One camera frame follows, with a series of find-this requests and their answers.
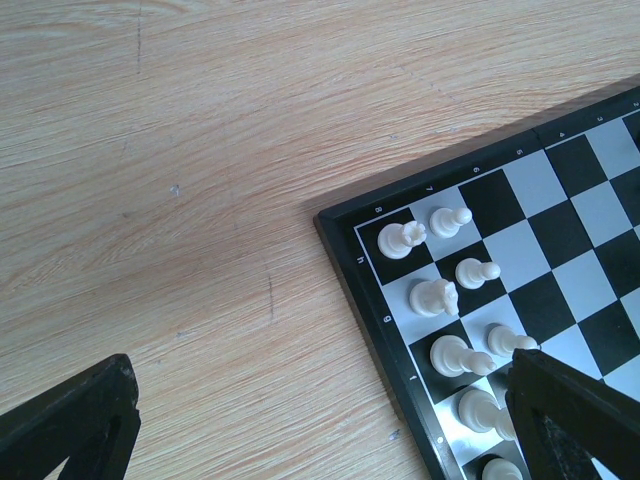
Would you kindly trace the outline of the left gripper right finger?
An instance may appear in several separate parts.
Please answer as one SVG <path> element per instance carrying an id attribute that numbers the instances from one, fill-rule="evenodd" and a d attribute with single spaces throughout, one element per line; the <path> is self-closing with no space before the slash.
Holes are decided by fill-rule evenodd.
<path id="1" fill-rule="evenodd" d="M 516 349 L 506 404 L 533 479 L 639 477 L 639 403 L 540 350 Z"/>

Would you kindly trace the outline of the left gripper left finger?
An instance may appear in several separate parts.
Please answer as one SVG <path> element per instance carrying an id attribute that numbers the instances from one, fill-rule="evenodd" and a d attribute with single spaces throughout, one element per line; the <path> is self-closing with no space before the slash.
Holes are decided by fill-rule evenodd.
<path id="1" fill-rule="evenodd" d="M 129 357 L 114 354 L 1 416 L 1 477 L 122 479 L 140 430 Z"/>

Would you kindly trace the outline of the black and silver chessboard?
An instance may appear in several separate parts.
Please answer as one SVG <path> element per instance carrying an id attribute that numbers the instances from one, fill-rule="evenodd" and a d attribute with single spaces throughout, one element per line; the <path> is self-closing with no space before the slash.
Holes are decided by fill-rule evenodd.
<path id="1" fill-rule="evenodd" d="M 417 221 L 426 240 L 399 260 L 384 226 Z M 486 351 L 510 328 L 621 393 L 639 395 L 639 81 L 582 96 L 538 126 L 320 211 L 315 225 L 398 415 L 433 479 L 478 479 L 516 441 L 457 417 L 471 389 L 505 402 L 511 361 L 448 378 L 429 353 L 444 335 Z M 422 281 L 455 284 L 459 313 L 423 317 Z"/>

